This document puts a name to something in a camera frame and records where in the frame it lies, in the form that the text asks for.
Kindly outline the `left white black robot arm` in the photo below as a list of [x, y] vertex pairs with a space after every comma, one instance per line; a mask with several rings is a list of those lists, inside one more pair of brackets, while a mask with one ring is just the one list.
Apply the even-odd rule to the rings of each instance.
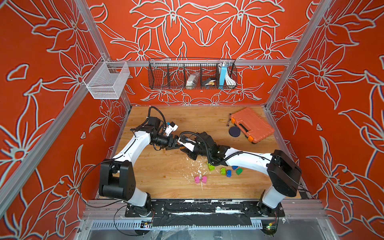
[[151, 195], [136, 187], [134, 165], [142, 151], [148, 146], [158, 150], [180, 148], [177, 130], [173, 122], [167, 123], [163, 113], [156, 107], [149, 107], [146, 120], [131, 129], [133, 137], [129, 143], [111, 159], [105, 159], [100, 167], [99, 195], [109, 199], [126, 201], [140, 216], [152, 211]]

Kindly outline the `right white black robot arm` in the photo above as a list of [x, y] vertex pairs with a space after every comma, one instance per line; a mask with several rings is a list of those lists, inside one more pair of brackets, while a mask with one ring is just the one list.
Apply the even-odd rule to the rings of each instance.
[[204, 156], [212, 166], [246, 168], [265, 174], [270, 178], [271, 186], [264, 191], [259, 200], [259, 207], [274, 210], [286, 197], [297, 195], [302, 170], [281, 150], [271, 154], [241, 151], [230, 146], [218, 145], [206, 132], [180, 133], [182, 145], [190, 159]]

